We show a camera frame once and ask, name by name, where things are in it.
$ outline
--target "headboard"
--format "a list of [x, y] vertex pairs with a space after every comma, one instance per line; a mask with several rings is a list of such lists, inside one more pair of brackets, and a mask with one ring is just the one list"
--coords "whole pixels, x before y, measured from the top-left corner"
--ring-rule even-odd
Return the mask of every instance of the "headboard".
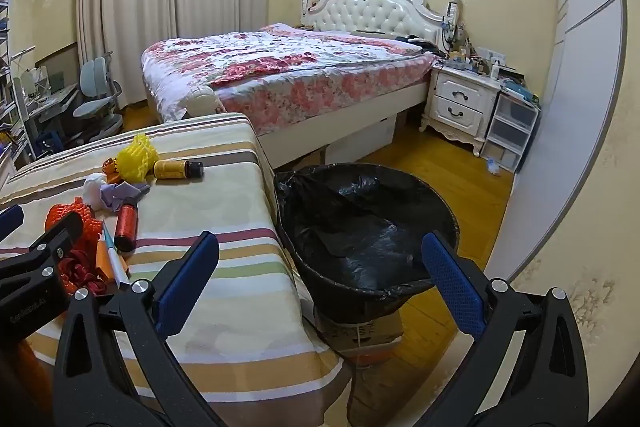
[[[450, 19], [457, 23], [460, 0], [449, 0]], [[303, 0], [302, 23], [318, 31], [367, 31], [395, 36], [418, 35], [443, 49], [442, 15], [424, 0]]]

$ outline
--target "trash bin rim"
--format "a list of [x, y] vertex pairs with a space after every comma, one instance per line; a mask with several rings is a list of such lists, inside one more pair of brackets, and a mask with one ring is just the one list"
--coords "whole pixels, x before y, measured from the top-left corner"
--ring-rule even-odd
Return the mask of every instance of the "trash bin rim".
[[[300, 171], [297, 171], [297, 172], [303, 173], [305, 170], [312, 169], [312, 168], [315, 168], [315, 167], [334, 167], [334, 166], [338, 166], [338, 165], [350, 165], [350, 164], [348, 164], [348, 163], [332, 163], [332, 164], [322, 165], [322, 166], [318, 166], [318, 165], [313, 166], [313, 165], [311, 165], [311, 166], [302, 168], [302, 169], [300, 169]], [[458, 246], [460, 245], [460, 226], [458, 224], [458, 219], [456, 218], [456, 215], [453, 213], [453, 210], [451, 210], [451, 207], [447, 204], [447, 201], [445, 201], [444, 198], [439, 194], [439, 192], [437, 190], [435, 190], [433, 187], [431, 187], [430, 184], [428, 184], [424, 180], [421, 180], [420, 178], [418, 178], [418, 176], [415, 176], [414, 174], [411, 174], [410, 172], [401, 171], [400, 169], [394, 169], [392, 167], [387, 167], [385, 165], [378, 165], [378, 164], [375, 164], [375, 163], [358, 163], [357, 165], [363, 165], [363, 166], [366, 165], [366, 166], [372, 166], [372, 167], [377, 167], [377, 168], [383, 168], [383, 169], [386, 169], [387, 171], [400, 172], [402, 174], [414, 177], [422, 185], [425, 185], [427, 188], [430, 188], [433, 191], [433, 193], [436, 194], [438, 198], [440, 198], [440, 201], [442, 201], [444, 206], [449, 211], [449, 214], [453, 218], [454, 229], [456, 231], [456, 243], [455, 243], [455, 245], [451, 245], [451, 246], [452, 246], [454, 251], [458, 250]], [[295, 171], [287, 171], [287, 172], [279, 172], [278, 174], [285, 174], [285, 173], [291, 174], [291, 173], [294, 173], [294, 172]], [[394, 298], [397, 298], [398, 296], [404, 295], [405, 292], [413, 294], [412, 292], [409, 291], [409, 289], [410, 289], [410, 286], [409, 286], [410, 284], [409, 283], [398, 284], [396, 286], [391, 286], [391, 288], [388, 288], [386, 290], [369, 290], [369, 289], [363, 289], [363, 288], [354, 288], [352, 286], [347, 286], [346, 284], [342, 284], [342, 283], [336, 282], [336, 281], [334, 281], [332, 279], [329, 279], [329, 277], [326, 277], [326, 276], [322, 275], [321, 273], [319, 273], [318, 271], [316, 271], [315, 269], [311, 268], [309, 265], [304, 263], [302, 257], [300, 257], [298, 252], [293, 248], [293, 243], [289, 238], [289, 234], [287, 234], [287, 232], [284, 230], [284, 227], [282, 225], [282, 217], [281, 217], [281, 213], [280, 213], [280, 202], [279, 201], [278, 201], [277, 207], [278, 207], [278, 228], [279, 228], [278, 233], [281, 234], [284, 239], [286, 239], [286, 244], [284, 245], [284, 247], [287, 249], [287, 251], [289, 251], [289, 254], [290, 254], [291, 258], [293, 259], [293, 261], [296, 264], [296, 269], [298, 270], [298, 272], [306, 271], [306, 272], [312, 273], [312, 274], [318, 276], [323, 281], [325, 281], [325, 282], [327, 282], [327, 283], [329, 283], [331, 285], [335, 285], [336, 287], [338, 287], [338, 288], [340, 288], [342, 290], [347, 290], [347, 291], [350, 291], [350, 292], [354, 292], [354, 293], [356, 293], [358, 295], [361, 295], [361, 296], [385, 298], [385, 296], [389, 295], [390, 290], [392, 290], [392, 289], [394, 289], [396, 291], [399, 290], [399, 291], [397, 291], [395, 293]]]

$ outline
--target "black trash bag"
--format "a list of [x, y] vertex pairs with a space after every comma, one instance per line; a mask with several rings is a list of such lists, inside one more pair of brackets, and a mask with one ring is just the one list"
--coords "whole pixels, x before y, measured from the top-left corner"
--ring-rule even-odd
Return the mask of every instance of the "black trash bag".
[[437, 230], [455, 250], [460, 229], [423, 181], [387, 167], [337, 164], [276, 175], [278, 233], [318, 310], [362, 324], [433, 286], [420, 259]]

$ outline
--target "nightstand drawer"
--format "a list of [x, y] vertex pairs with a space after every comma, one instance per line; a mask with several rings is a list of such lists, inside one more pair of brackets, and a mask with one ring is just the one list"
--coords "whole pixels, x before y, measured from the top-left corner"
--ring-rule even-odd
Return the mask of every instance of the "nightstand drawer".
[[480, 127], [482, 113], [446, 98], [434, 96], [429, 117], [475, 136]]
[[453, 78], [447, 74], [439, 74], [436, 94], [440, 97], [461, 103], [466, 107], [481, 110], [485, 90], [461, 78]]

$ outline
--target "green stripe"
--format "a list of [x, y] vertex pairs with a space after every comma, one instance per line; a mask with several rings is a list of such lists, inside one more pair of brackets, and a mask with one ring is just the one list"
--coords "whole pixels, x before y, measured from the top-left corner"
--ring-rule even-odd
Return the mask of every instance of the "green stripe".
[[[131, 274], [132, 280], [148, 279], [153, 280], [158, 272], [135, 272]], [[289, 275], [286, 266], [278, 261], [268, 263], [248, 264], [245, 266], [230, 266], [228, 268], [216, 268], [211, 275], [212, 279], [235, 279], [238, 277], [251, 277], [253, 275], [266, 275], [268, 273], [282, 273]]]

